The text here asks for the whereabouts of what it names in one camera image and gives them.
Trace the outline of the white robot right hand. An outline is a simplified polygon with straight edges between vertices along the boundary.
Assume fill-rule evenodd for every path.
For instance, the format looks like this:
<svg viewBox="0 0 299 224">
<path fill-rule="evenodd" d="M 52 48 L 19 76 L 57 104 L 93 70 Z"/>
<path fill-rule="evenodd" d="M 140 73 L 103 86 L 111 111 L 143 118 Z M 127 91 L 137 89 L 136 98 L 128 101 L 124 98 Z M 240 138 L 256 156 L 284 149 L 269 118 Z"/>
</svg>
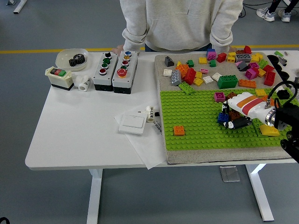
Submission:
<svg viewBox="0 0 299 224">
<path fill-rule="evenodd" d="M 266 102 L 249 92 L 243 92 L 226 100 L 222 104 L 222 112 L 229 109 L 239 112 L 242 117 L 233 121 L 220 121 L 228 129 L 238 129 L 251 125 L 252 119 L 259 119 L 263 124 L 270 120 L 273 107 L 265 109 Z"/>
</svg>

